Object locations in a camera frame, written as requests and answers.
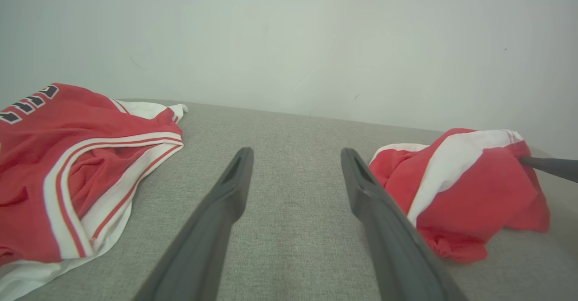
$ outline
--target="gray fabric surface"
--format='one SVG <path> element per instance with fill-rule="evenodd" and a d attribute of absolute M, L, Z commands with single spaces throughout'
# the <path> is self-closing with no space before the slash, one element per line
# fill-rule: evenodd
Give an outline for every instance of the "gray fabric surface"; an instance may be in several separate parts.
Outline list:
<path fill-rule="evenodd" d="M 430 144 L 440 133 L 185 104 L 185 148 L 141 182 L 116 246 L 22 300 L 131 299 L 244 146 L 255 151 L 251 190 L 233 226 L 218 299 L 380 300 L 340 151 L 354 148 L 369 161 L 383 145 Z M 488 244 L 488 259 L 444 263 L 471 300 L 570 300 L 578 295 L 578 270 L 562 245 L 549 234 L 504 230 Z"/>

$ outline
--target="red stripe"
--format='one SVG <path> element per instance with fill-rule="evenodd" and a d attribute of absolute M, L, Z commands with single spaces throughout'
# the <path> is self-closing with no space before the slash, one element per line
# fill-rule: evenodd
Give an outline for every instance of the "red stripe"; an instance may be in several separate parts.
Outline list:
<path fill-rule="evenodd" d="M 114 215 L 122 207 L 122 205 L 124 205 L 124 203 L 126 203 L 126 201 L 128 200 L 128 198 L 130 198 L 130 196 L 132 195 L 132 192 L 135 190 L 136 186 L 138 185 L 138 183 L 140 182 L 142 177 L 145 175 L 145 173 L 147 171 L 149 171 L 149 169 L 153 165 L 155 165 L 157 162 L 159 162 L 161 159 L 163 159 L 167 154 L 171 153 L 172 151 L 174 151 L 178 147 L 180 147 L 180 145 L 177 145 L 176 147 L 172 147 L 169 151 L 166 151 L 165 153 L 163 153 L 160 157 L 155 159 L 155 161 L 153 161 L 148 167 L 146 167 L 146 169 L 142 172 L 142 174 L 140 174 L 139 178 L 135 181 L 135 183 L 130 188 L 130 190 L 128 190 L 128 193 L 126 193 L 124 198 L 122 198 L 122 200 L 118 203 L 118 205 L 113 208 L 113 210 L 110 212 L 110 214 L 107 216 L 107 218 L 104 219 L 104 221 L 101 223 L 101 225 L 99 225 L 97 227 L 97 230 L 94 232 L 92 239 L 96 239 L 98 237 L 98 235 L 101 233 L 101 231 L 107 225 L 107 223 L 110 221 L 110 219 L 112 219 L 112 217 L 114 217 Z"/>
<path fill-rule="evenodd" d="M 143 142 L 159 141 L 159 140 L 172 140 L 172 141 L 177 141 L 180 143 L 182 142 L 180 140 L 173 139 L 172 137 L 160 137 L 157 139 L 146 139 L 146 140 L 130 141 L 130 142 L 115 142 L 115 143 L 99 142 L 99 143 L 92 143 L 92 144 L 84 145 L 83 147 L 76 149 L 73 153 L 71 153 L 67 157 L 66 161 L 64 162 L 64 166 L 62 166 L 62 168 L 60 169 L 60 171 L 56 175 L 56 197 L 58 198 L 58 206 L 60 206 L 60 213 L 62 214 L 62 218 L 64 219 L 64 223 L 66 223 L 66 227 L 68 228 L 70 235 L 72 235 L 72 239 L 74 240 L 74 244 L 76 246 L 76 249 L 78 250 L 80 257 L 86 257 L 86 253 L 84 251 L 84 248 L 82 247 L 82 243 L 80 242 L 80 238 L 78 237 L 78 233 L 74 229 L 74 226 L 72 225 L 72 221 L 70 220 L 70 217 L 68 216 L 68 212 L 66 212 L 66 207 L 64 206 L 64 196 L 62 196 L 62 187 L 60 185 L 60 182 L 62 180 L 62 172 L 64 171 L 64 168 L 66 168 L 66 166 L 70 162 L 70 159 L 72 158 L 72 156 L 84 148 L 91 147 L 94 145 L 99 145 L 99 144 L 120 145 L 120 144 L 143 143 Z"/>

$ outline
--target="white stripe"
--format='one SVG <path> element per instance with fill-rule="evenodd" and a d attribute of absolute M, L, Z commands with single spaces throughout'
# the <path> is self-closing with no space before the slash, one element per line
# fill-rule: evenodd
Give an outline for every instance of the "white stripe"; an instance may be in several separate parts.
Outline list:
<path fill-rule="evenodd" d="M 380 147 L 377 151 L 375 151 L 375 153 L 373 154 L 373 157 L 371 158 L 370 163 L 372 163 L 373 160 L 375 160 L 375 158 L 378 157 L 378 154 L 381 151 L 396 150 L 396 151 L 417 152 L 417 151 L 421 151 L 427 147 L 429 147 L 429 145 L 423 145 L 423 144 L 417 144 L 417 143 L 389 144 L 389 145 L 386 145 L 384 147 Z"/>
<path fill-rule="evenodd" d="M 85 141 L 81 141 L 72 147 L 68 148 L 62 156 L 56 161 L 52 169 L 46 176 L 44 180 L 44 201 L 46 207 L 46 214 L 50 220 L 50 226 L 52 228 L 52 233 L 56 238 L 58 243 L 58 247 L 60 248 L 60 257 L 63 259 L 68 258 L 78 258 L 80 255 L 78 250 L 76 249 L 76 245 L 74 243 L 74 238 L 72 233 L 68 231 L 66 226 L 66 222 L 64 221 L 63 214 L 61 213 L 60 206 L 58 205 L 58 196 L 56 195 L 56 176 L 60 169 L 63 169 L 62 178 L 60 181 L 60 185 L 62 187 L 62 200 L 64 201 L 65 209 L 62 212 L 66 212 L 68 217 L 74 227 L 76 234 L 78 235 L 84 251 L 87 256 L 93 255 L 93 249 L 89 242 L 89 237 L 84 232 L 84 229 L 74 211 L 74 207 L 72 206 L 72 201 L 70 200 L 70 192 L 68 191 L 68 174 L 70 172 L 70 167 L 74 164 L 74 161 L 80 157 L 82 153 L 86 151 L 97 149 L 97 148 L 105 148 L 105 147 L 142 147 L 146 145 L 153 145 L 159 143 L 171 143 L 171 144 L 178 144 L 182 145 L 180 142 L 175 142 L 172 140 L 155 140 L 155 141 L 147 141 L 142 143 L 127 143 L 131 141 L 141 141 L 147 139 L 159 139 L 160 137 L 171 137 L 176 140 L 181 140 L 180 135 L 172 132 L 157 132 L 157 133 L 146 133 L 134 136 L 126 136 L 126 137 L 117 137 L 117 138 L 95 138 L 89 139 Z M 98 145 L 93 145 L 91 147 L 87 147 L 81 149 L 77 153 L 75 153 L 70 161 L 65 165 L 66 159 L 74 153 L 79 148 L 85 147 L 86 145 L 93 144 L 93 143 L 101 143 Z"/>
<path fill-rule="evenodd" d="M 163 155 L 163 153 L 169 151 L 173 147 L 175 147 L 175 144 L 163 143 L 148 149 L 141 157 L 134 161 L 134 163 L 132 163 L 132 165 L 126 169 L 118 181 L 110 186 L 110 188 L 91 206 L 89 211 L 81 220 L 84 231 L 88 237 L 92 237 L 94 235 L 98 227 L 103 223 L 103 221 L 105 221 L 107 216 L 109 216 L 114 208 L 121 203 L 122 199 L 126 197 L 126 194 L 128 194 L 134 183 L 139 180 L 139 178 L 142 179 L 146 177 L 169 156 L 180 150 L 177 148 L 171 151 L 169 155 L 165 156 L 155 165 L 151 166 L 151 168 L 147 170 L 146 173 L 143 173 L 146 167 L 148 167 L 151 163 L 153 163 L 153 161 L 155 161 L 158 157 Z M 116 219 L 124 213 L 126 206 L 130 204 L 131 200 L 132 196 L 126 200 L 124 205 L 116 212 L 113 218 L 111 218 L 108 224 L 103 228 L 99 234 L 99 237 L 93 241 L 92 245 L 95 250 L 99 249 L 99 246 L 103 241 L 101 238 L 106 237 L 105 233 L 107 231 L 107 227 L 110 227 L 110 225 L 116 222 Z"/>
<path fill-rule="evenodd" d="M 118 108 L 118 111 L 122 112 L 123 114 L 126 114 L 126 111 L 124 111 L 122 106 L 116 100 L 110 99 L 110 101 Z"/>
<path fill-rule="evenodd" d="M 481 130 L 446 137 L 425 168 L 420 187 L 407 213 L 409 222 L 415 227 L 417 217 L 435 196 L 452 187 L 481 157 L 484 149 L 506 147 L 523 140 L 518 133 L 508 130 Z"/>

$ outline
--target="clothing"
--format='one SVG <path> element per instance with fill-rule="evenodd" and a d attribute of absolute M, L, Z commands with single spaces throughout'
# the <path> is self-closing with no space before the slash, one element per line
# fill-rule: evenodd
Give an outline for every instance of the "clothing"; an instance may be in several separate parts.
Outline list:
<path fill-rule="evenodd" d="M 70 270 L 66 260 L 108 250 L 138 182 L 182 149 L 177 122 L 185 112 L 182 104 L 121 102 L 60 83 L 4 109 L 0 295 L 15 281 L 23 287 L 17 290 L 31 291 L 11 273 L 45 281 Z"/>
<path fill-rule="evenodd" d="M 390 144 L 369 169 L 436 254 L 486 258 L 503 227 L 546 232 L 550 211 L 526 142 L 510 130 L 453 129 L 432 145 Z"/>

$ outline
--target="black lettering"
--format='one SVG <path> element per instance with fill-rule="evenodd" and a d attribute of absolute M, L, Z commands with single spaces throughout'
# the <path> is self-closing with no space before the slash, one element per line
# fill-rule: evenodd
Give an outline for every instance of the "black lettering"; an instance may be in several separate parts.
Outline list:
<path fill-rule="evenodd" d="M 8 124 L 14 124 L 20 122 L 22 118 L 16 114 L 16 112 L 0 112 L 0 120 L 4 120 Z"/>
<path fill-rule="evenodd" d="M 20 109 L 24 114 L 30 114 L 34 111 L 34 108 L 27 103 L 17 102 L 14 103 L 13 106 Z"/>
<path fill-rule="evenodd" d="M 58 92 L 58 88 L 56 87 L 56 85 L 49 85 L 48 87 L 40 90 L 38 93 L 43 93 L 48 98 L 52 99 L 52 98 L 54 98 L 54 96 L 56 95 L 57 92 Z"/>
<path fill-rule="evenodd" d="M 37 107 L 40 107 L 40 106 L 42 106 L 43 104 L 45 104 L 44 100 L 42 100 L 42 98 L 37 97 L 37 96 L 28 96 L 28 97 L 26 97 L 26 99 L 27 99 L 29 102 L 33 103 L 33 104 L 34 104 L 35 106 L 37 106 Z"/>

